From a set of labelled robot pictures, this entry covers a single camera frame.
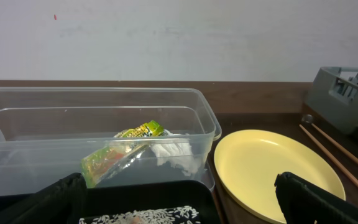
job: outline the chopstick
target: chopstick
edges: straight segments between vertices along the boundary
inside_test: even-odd
[[[345,155],[348,156],[351,160],[353,160],[358,165],[358,158],[353,156],[345,147],[341,146],[338,142],[336,142],[333,138],[329,137],[323,130],[319,129],[315,124],[311,124],[317,131],[319,131],[325,138],[327,138],[331,143],[333,143],[339,150],[341,150]]]
[[[353,184],[358,188],[358,180],[351,174],[342,164],[339,162],[308,130],[306,130],[302,124],[299,124],[299,127],[309,136],[309,138],[317,144],[317,146],[332,160],[335,165],[353,182]]]

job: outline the wooden table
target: wooden table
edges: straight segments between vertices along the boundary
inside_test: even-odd
[[[234,131],[263,129],[293,138],[316,151],[334,168],[344,184],[347,201],[358,207],[358,189],[328,160],[317,146],[301,131],[301,107],[311,83],[253,83],[253,82],[114,82],[114,81],[0,81],[0,86],[93,86],[93,87],[177,87],[199,89],[219,120],[221,139]],[[308,128],[312,134],[317,132]],[[323,128],[334,139],[358,154],[358,145],[343,139],[329,126]],[[358,167],[324,138],[318,138],[358,178]],[[223,189],[213,163],[214,142],[209,164],[216,188],[213,192],[224,223],[266,223],[240,207]]]

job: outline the small round metal object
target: small round metal object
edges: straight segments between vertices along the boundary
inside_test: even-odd
[[[314,117],[310,114],[305,114],[302,116],[302,122],[306,122],[306,123],[309,123],[309,124],[312,124],[314,121]]]

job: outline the plastic wrapper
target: plastic wrapper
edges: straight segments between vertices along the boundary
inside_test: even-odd
[[[156,121],[150,121],[134,129],[123,130],[115,138],[159,136],[163,127]],[[148,146],[131,144],[115,146],[107,144],[81,160],[83,175],[88,187],[94,187],[104,179],[109,179],[130,166],[136,157]]]

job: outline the gray crate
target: gray crate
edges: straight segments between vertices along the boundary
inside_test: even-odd
[[[358,133],[358,68],[320,68],[305,103],[344,134]]]

